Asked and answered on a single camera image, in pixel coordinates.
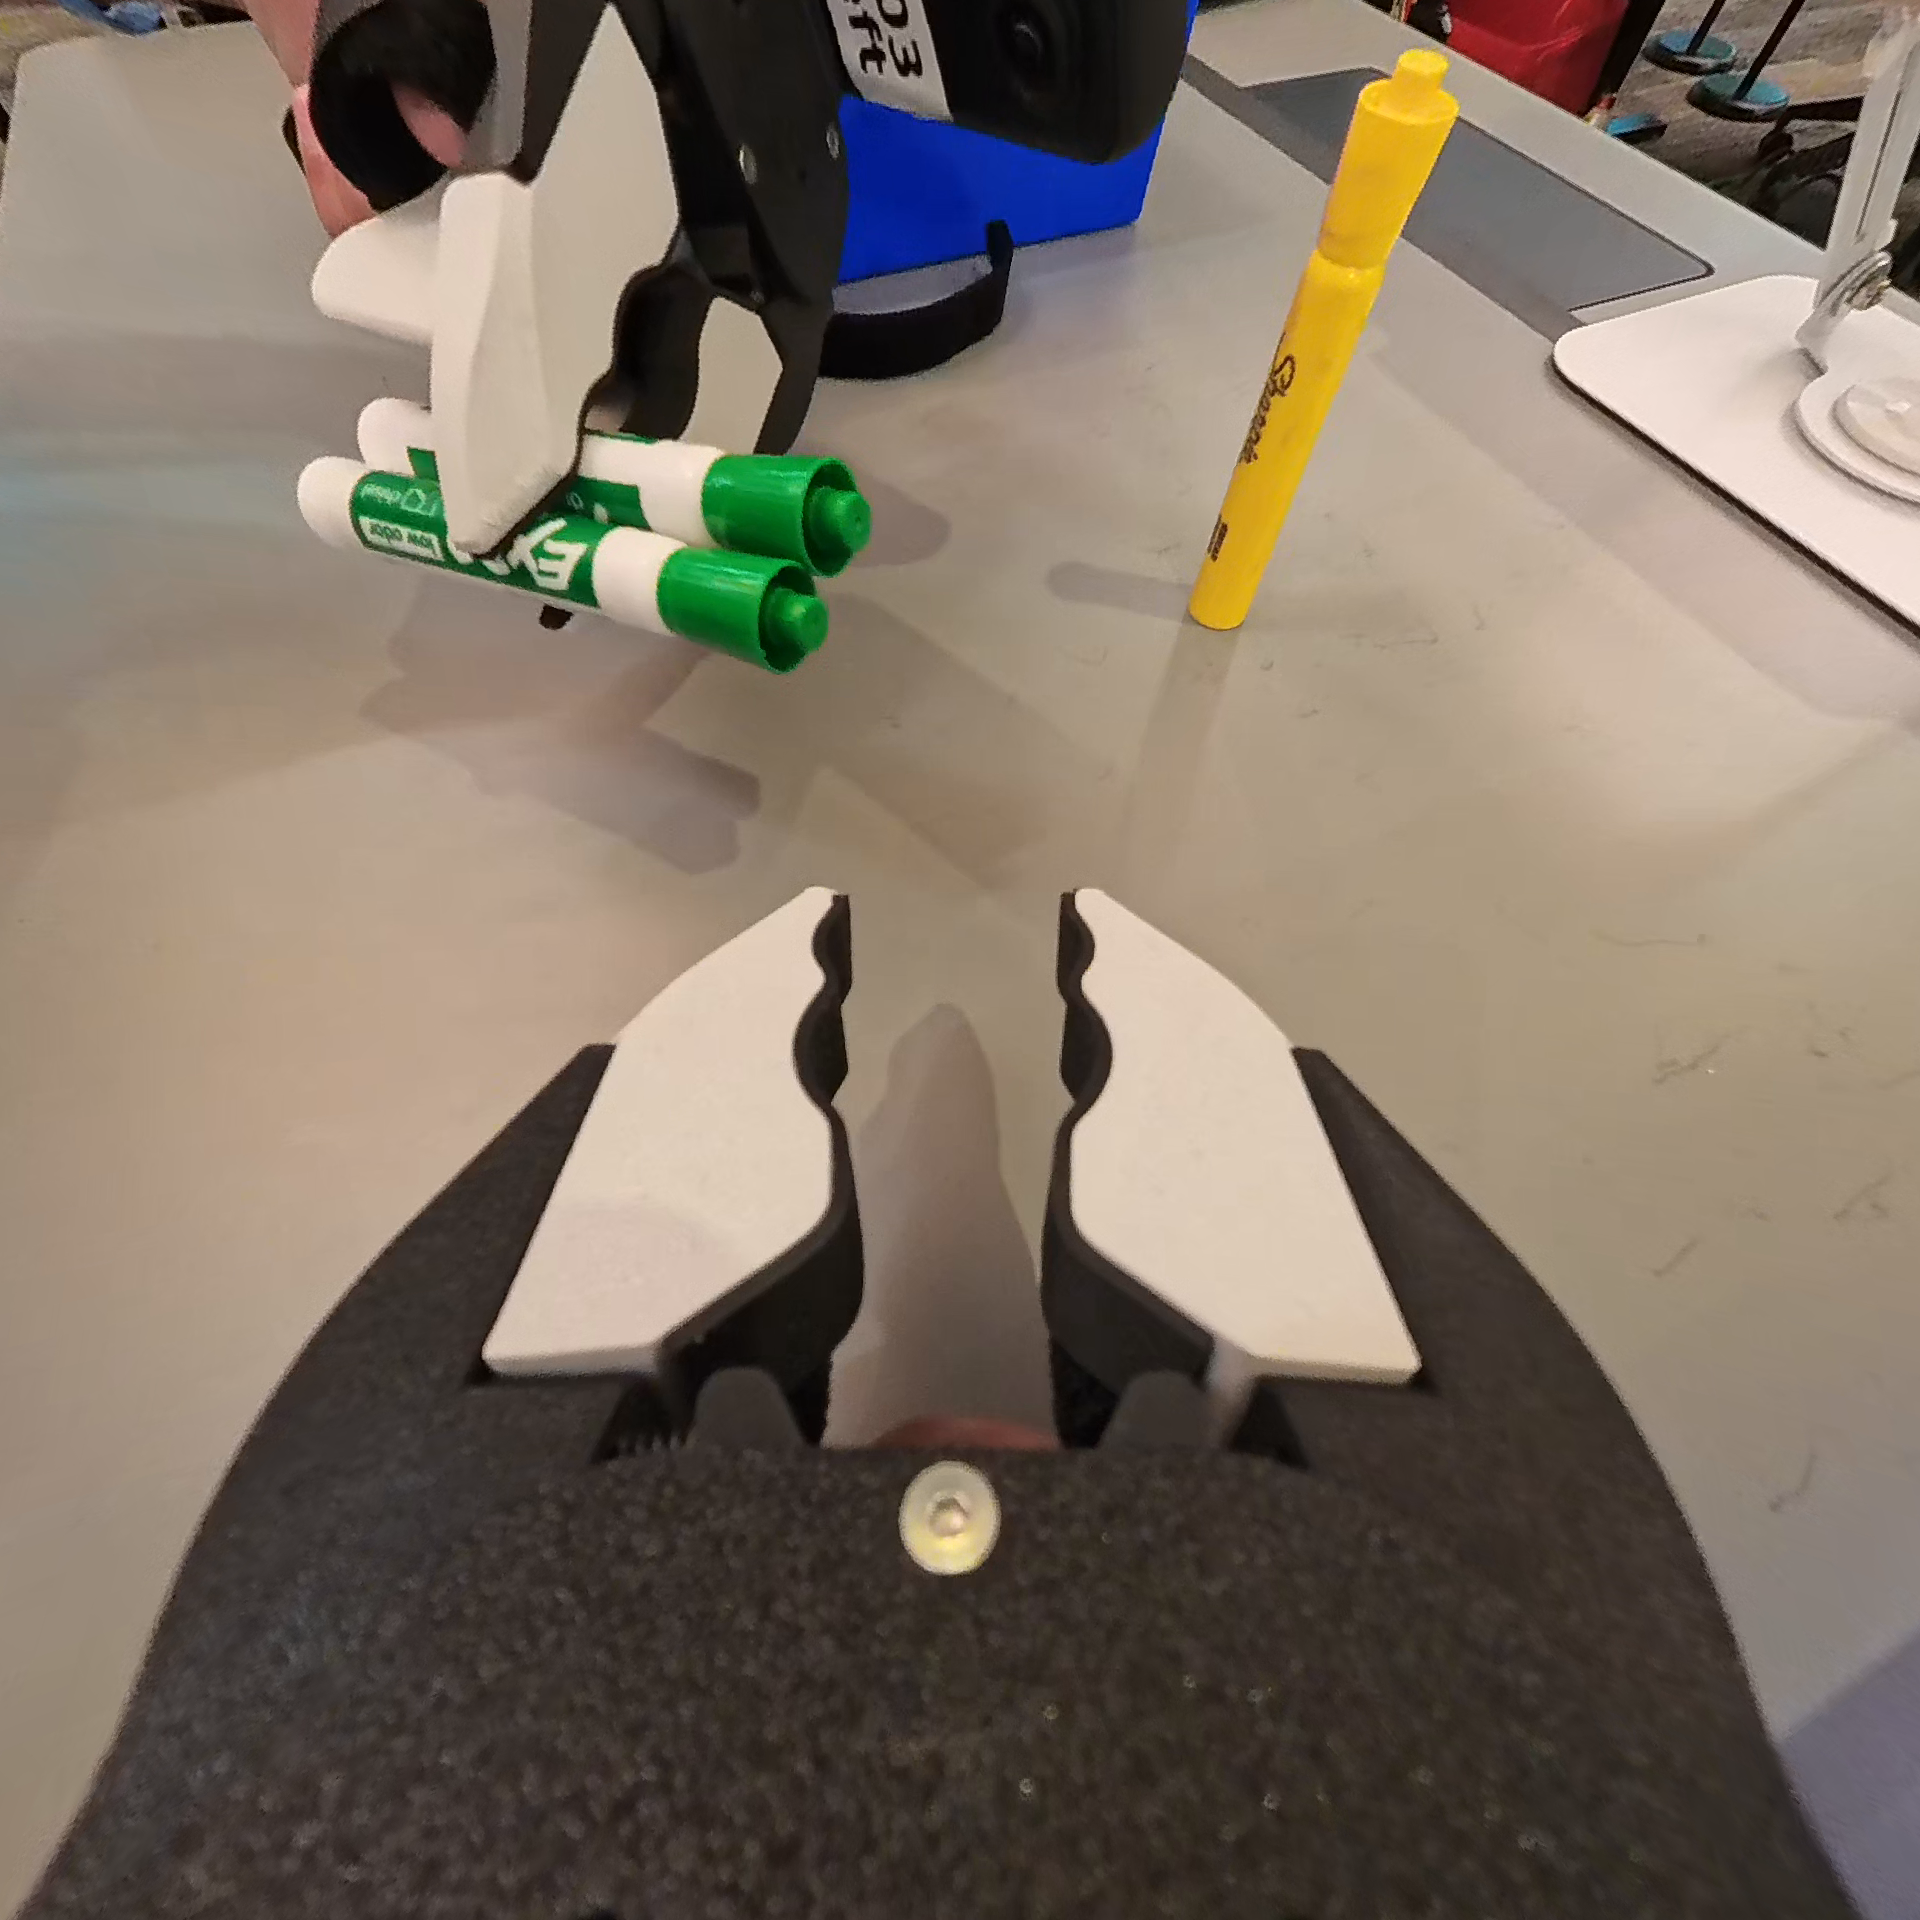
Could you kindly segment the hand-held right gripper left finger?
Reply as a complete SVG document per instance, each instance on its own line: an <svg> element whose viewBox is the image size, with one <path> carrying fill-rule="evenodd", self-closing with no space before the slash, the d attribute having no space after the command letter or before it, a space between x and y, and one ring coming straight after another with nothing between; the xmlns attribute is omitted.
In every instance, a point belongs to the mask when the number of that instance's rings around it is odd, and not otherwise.
<svg viewBox="0 0 1920 1920"><path fill-rule="evenodd" d="M479 1351L489 1380L639 1380L691 1430L764 1375L800 1443L863 1307L841 1007L855 898L800 887L622 1032Z"/></svg>

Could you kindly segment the yellow highlighter marker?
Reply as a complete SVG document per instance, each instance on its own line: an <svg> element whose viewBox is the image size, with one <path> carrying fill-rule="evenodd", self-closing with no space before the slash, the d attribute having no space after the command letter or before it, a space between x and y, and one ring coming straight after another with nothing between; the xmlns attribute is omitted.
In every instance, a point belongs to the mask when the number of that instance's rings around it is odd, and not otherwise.
<svg viewBox="0 0 1920 1920"><path fill-rule="evenodd" d="M1242 629L1258 601L1310 446L1374 316L1386 264L1460 117L1445 74L1448 60L1420 44L1359 94L1310 257L1192 586L1192 620L1211 636Z"/></svg>

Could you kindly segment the green dry erase marker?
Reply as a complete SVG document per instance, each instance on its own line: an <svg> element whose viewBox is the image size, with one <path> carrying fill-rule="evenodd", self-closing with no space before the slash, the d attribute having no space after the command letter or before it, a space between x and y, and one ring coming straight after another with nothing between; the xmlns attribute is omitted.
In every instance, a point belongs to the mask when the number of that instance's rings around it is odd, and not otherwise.
<svg viewBox="0 0 1920 1920"><path fill-rule="evenodd" d="M691 637L773 676L789 676L827 646L810 571L782 559L712 554L573 513L540 513L479 559L453 548L438 480L348 457L302 472L298 513L336 554L448 571L549 612L600 612L619 629Z"/></svg>
<svg viewBox="0 0 1920 1920"><path fill-rule="evenodd" d="M796 563L810 576L839 576L873 544L873 505L841 461L727 457L639 436L585 436L554 505L686 548Z"/></svg>

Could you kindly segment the grey desk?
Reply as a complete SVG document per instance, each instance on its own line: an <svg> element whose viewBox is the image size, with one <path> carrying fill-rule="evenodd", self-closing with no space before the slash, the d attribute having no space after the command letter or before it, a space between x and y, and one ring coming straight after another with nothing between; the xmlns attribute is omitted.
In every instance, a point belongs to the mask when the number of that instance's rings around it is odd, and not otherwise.
<svg viewBox="0 0 1920 1920"><path fill-rule="evenodd" d="M1917 637L1400 252L1262 609L1186 624L1323 182L1197 35L1134 229L827 389L880 544L789 682L336 559L407 389L311 314L250 32L24 56L3 153L3 1916L348 1284L657 986L855 898L833 1443L1042 1422L1055 898L1323 1045L1642 1425L1787 1772L1917 1916Z"/></svg>

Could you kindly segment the red bin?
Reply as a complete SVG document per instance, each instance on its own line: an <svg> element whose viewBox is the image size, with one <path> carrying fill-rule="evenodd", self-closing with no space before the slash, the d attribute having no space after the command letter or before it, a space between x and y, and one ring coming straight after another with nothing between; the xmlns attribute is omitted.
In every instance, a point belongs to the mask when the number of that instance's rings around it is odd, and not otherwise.
<svg viewBox="0 0 1920 1920"><path fill-rule="evenodd" d="M1622 12L1622 0L1448 0L1448 53L1585 117Z"/></svg>

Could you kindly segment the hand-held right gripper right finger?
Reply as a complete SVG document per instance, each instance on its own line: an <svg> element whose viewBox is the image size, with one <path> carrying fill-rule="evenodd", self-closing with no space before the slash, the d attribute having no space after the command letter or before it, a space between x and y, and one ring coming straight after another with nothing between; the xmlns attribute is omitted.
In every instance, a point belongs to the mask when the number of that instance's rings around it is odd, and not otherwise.
<svg viewBox="0 0 1920 1920"><path fill-rule="evenodd" d="M1414 1390L1420 1342L1279 1022L1108 887L1061 892L1055 997L1035 1286L1061 1446L1091 1453L1158 1375L1216 1443L1267 1384Z"/></svg>

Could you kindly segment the person's left hand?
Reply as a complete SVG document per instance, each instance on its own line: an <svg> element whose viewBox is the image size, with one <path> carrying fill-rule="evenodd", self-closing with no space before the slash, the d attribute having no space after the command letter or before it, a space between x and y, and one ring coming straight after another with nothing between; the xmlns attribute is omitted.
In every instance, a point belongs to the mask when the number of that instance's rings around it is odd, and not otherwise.
<svg viewBox="0 0 1920 1920"><path fill-rule="evenodd" d="M293 126L302 153L302 180L328 236L375 222L375 204L336 174L311 126L311 53L315 53L315 0L243 0L250 25L268 44L293 89ZM460 162L463 121L453 121L427 94L396 83L396 117L438 162Z"/></svg>

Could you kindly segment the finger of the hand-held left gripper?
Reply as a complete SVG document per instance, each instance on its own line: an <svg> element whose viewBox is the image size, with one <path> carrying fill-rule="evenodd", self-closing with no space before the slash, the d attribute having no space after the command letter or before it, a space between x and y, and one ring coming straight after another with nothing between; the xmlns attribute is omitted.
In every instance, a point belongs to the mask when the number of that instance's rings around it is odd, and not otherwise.
<svg viewBox="0 0 1920 1920"><path fill-rule="evenodd" d="M578 472L619 314L680 238L671 12L323 12L311 134L375 204L323 316L427 354L448 537L494 554Z"/></svg>

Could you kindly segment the blue plastic bin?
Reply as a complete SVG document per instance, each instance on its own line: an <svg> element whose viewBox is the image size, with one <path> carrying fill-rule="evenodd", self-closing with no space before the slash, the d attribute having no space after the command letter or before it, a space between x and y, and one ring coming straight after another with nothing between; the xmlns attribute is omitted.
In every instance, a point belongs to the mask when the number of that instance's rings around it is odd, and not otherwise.
<svg viewBox="0 0 1920 1920"><path fill-rule="evenodd" d="M1186 0L827 6L845 99L839 280L1125 229L1142 212L1192 25Z"/></svg>

